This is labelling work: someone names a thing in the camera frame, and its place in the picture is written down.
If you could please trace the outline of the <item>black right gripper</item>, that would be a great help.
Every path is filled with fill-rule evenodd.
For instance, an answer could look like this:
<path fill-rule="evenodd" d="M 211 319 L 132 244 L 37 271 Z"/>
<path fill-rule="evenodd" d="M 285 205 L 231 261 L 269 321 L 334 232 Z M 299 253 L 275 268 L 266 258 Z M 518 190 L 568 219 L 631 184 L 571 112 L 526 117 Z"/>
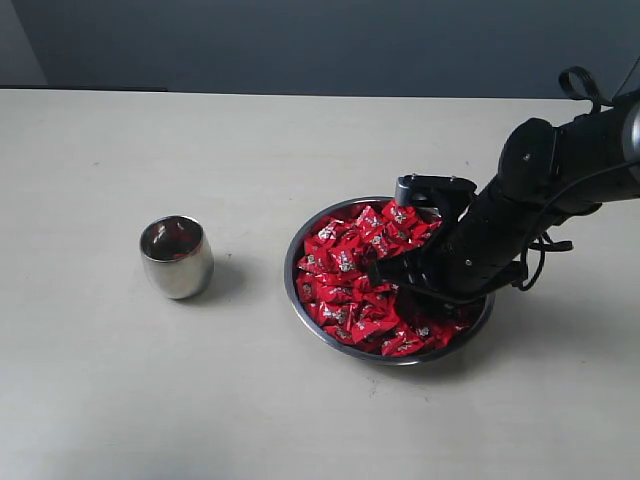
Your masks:
<path fill-rule="evenodd" d="M 456 306 L 442 300 L 468 303 L 523 280 L 528 268 L 516 257 L 527 238 L 526 209 L 470 209 L 435 244 L 376 260 L 367 276 L 371 285 L 400 287 L 395 311 L 403 320 L 450 320 Z"/>

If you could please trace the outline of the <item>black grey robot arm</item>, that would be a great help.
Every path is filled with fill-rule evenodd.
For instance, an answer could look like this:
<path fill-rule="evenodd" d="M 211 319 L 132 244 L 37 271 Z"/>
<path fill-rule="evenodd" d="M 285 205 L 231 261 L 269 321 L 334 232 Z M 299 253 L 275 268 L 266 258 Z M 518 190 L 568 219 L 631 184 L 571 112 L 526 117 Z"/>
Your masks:
<path fill-rule="evenodd" d="M 527 265 L 531 250 L 572 249 L 548 235 L 572 217 L 639 196 L 639 93 L 602 96 L 590 72 L 574 66 L 558 82 L 588 113 L 554 126 L 531 118 L 508 137 L 498 170 L 484 187 L 463 178 L 406 175 L 400 206 L 432 206 L 442 223 L 426 243 L 371 264 L 373 285 L 392 283 L 442 303 L 465 304 L 511 285 L 533 287 L 541 272 Z"/>

